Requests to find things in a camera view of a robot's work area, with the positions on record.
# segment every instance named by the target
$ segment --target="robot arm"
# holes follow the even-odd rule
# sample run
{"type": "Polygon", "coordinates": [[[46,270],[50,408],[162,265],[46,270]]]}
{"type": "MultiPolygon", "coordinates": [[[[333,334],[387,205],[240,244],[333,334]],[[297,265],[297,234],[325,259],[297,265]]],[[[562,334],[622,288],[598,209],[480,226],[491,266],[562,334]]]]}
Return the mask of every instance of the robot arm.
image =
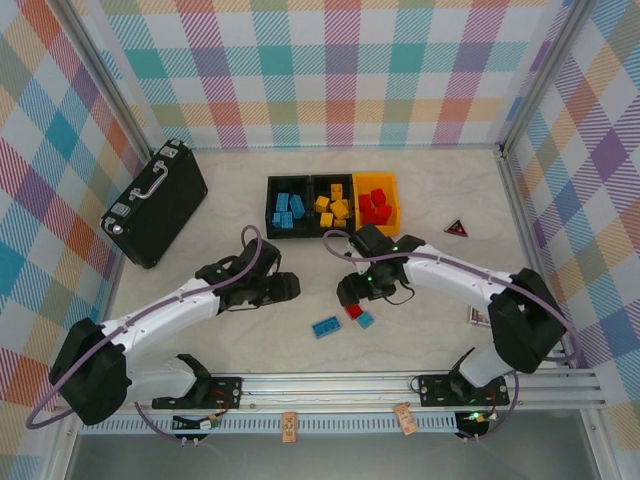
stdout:
{"type": "Polygon", "coordinates": [[[540,275],[532,270],[525,268],[514,275],[476,267],[411,235],[394,242],[372,224],[351,236],[350,249],[352,257],[413,252],[427,254],[429,258],[359,262],[358,273],[348,275],[338,285],[338,298],[343,306],[357,304],[362,298],[374,300],[393,295],[398,282],[434,288],[488,313],[493,343],[467,352],[449,374],[451,388],[461,399],[470,398],[476,389],[512,370],[533,373],[566,332],[538,304],[497,283],[522,287],[560,311],[540,275]],[[472,273],[478,270],[488,278],[472,273]]]}
{"type": "Polygon", "coordinates": [[[196,408],[212,389],[211,375],[206,368],[186,354],[160,363],[145,361],[145,356],[184,328],[235,306],[248,303],[259,308],[297,297],[300,294],[298,278],[293,273],[277,271],[280,251],[264,240],[257,262],[247,274],[211,291],[212,285],[243,271],[256,255],[257,245],[255,239],[251,240],[239,256],[226,257],[201,268],[195,278],[154,302],[156,305],[166,303],[164,306],[131,326],[127,326],[127,321],[148,307],[100,325],[88,318],[77,322],[69,330],[51,368],[51,384],[91,347],[123,328],[124,332],[90,357],[60,389],[82,421],[93,425],[108,418],[121,405],[152,399],[170,399],[169,403],[179,402],[181,408],[196,408]]]}

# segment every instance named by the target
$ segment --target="gray floor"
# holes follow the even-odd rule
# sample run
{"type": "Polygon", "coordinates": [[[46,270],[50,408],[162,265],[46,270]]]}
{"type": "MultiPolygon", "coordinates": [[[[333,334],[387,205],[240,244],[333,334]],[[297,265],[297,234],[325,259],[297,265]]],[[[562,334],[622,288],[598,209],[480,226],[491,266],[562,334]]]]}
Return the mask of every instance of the gray floor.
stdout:
{"type": "Polygon", "coordinates": [[[211,436],[180,448],[152,435],[81,436],[67,480],[600,478],[577,412],[518,412],[495,437],[464,445],[453,434],[211,436]]]}
{"type": "MultiPolygon", "coordinates": [[[[490,150],[259,150],[197,152],[196,158],[209,196],[155,269],[125,266],[114,318],[178,288],[201,266],[239,253],[244,225],[257,225],[265,233],[269,175],[393,172],[403,206],[402,234],[492,269],[524,266],[490,150]],[[456,218],[470,238],[443,232],[456,218]]],[[[159,345],[151,356],[191,353],[214,372],[449,369],[470,347],[490,341],[489,329],[467,324],[465,304],[427,289],[400,307],[365,302],[376,323],[363,331],[348,319],[335,294],[338,281],[353,271],[349,264],[330,256],[319,239],[274,243],[283,253],[282,270],[300,277],[300,297],[201,322],[159,345]],[[311,325],[333,315],[342,330],[316,340],[311,325]]]]}

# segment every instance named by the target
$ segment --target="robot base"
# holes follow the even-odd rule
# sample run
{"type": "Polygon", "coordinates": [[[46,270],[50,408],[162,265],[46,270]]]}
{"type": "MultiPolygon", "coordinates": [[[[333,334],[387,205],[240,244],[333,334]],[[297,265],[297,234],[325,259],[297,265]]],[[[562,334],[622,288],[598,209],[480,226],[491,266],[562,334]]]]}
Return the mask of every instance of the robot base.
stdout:
{"type": "Polygon", "coordinates": [[[154,410],[237,410],[242,396],[241,377],[212,377],[209,371],[188,354],[178,355],[192,370],[196,381],[191,390],[182,398],[154,398],[151,408],[154,410]],[[220,403],[220,397],[226,402],[220,403]]]}
{"type": "Polygon", "coordinates": [[[504,377],[498,377],[484,388],[478,388],[469,401],[462,400],[450,387],[448,374],[420,375],[418,392],[423,407],[492,407],[509,405],[509,392],[504,377]]]}

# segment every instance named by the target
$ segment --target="wooden tag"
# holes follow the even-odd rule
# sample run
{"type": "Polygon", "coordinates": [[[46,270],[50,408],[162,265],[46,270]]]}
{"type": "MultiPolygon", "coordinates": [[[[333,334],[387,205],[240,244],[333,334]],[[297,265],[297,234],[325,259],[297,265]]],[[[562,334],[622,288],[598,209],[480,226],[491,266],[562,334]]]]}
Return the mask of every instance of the wooden tag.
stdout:
{"type": "Polygon", "coordinates": [[[284,412],[282,414],[282,442],[295,443],[298,431],[298,414],[296,412],[284,412]]]}
{"type": "Polygon", "coordinates": [[[398,423],[400,424],[400,427],[402,427],[402,431],[405,435],[411,435],[418,431],[418,425],[416,425],[416,421],[413,418],[413,415],[411,415],[406,403],[398,405],[395,408],[395,412],[396,417],[398,418],[398,423]]]}

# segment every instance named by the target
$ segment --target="plaid wall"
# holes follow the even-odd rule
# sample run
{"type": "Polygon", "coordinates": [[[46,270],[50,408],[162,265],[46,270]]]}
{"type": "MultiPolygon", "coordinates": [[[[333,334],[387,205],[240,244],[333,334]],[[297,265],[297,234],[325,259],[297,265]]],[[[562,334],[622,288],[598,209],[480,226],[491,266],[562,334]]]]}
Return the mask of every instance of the plaid wall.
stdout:
{"type": "Polygon", "coordinates": [[[514,149],[547,273],[640,471],[640,6],[601,0],[514,149]]]}
{"type": "Polygon", "coordinates": [[[564,0],[562,2],[562,6],[558,10],[558,13],[556,14],[556,18],[553,20],[553,24],[551,25],[551,28],[549,29],[549,31],[547,32],[547,35],[545,36],[544,41],[540,46],[540,50],[538,50],[538,54],[536,55],[535,60],[529,67],[529,71],[527,72],[527,75],[524,81],[520,85],[520,89],[518,90],[518,95],[516,96],[516,99],[514,100],[513,104],[511,105],[511,108],[509,109],[509,114],[507,115],[507,119],[502,125],[502,128],[500,129],[500,133],[498,134],[498,138],[497,138],[498,142],[501,143],[505,140],[505,137],[507,136],[507,134],[509,133],[509,130],[513,126],[513,122],[515,121],[518,113],[520,112],[520,107],[522,106],[522,102],[527,97],[527,95],[529,95],[529,92],[531,91],[531,87],[537,80],[538,73],[540,72],[540,68],[542,67],[544,62],[547,60],[548,55],[551,53],[551,46],[553,45],[553,42],[556,40],[556,38],[558,38],[558,35],[562,31],[564,22],[566,21],[567,15],[569,14],[569,11],[571,10],[571,7],[574,3],[575,3],[575,0],[564,0]]]}
{"type": "Polygon", "coordinates": [[[0,9],[0,479],[26,480],[25,419],[66,329],[101,319],[120,254],[99,218],[141,165],[45,1],[0,9]]]}
{"type": "MultiPolygon", "coordinates": [[[[98,24],[74,3],[148,132],[98,24]]],[[[222,148],[493,144],[548,3],[100,1],[164,135],[222,148]]]]}

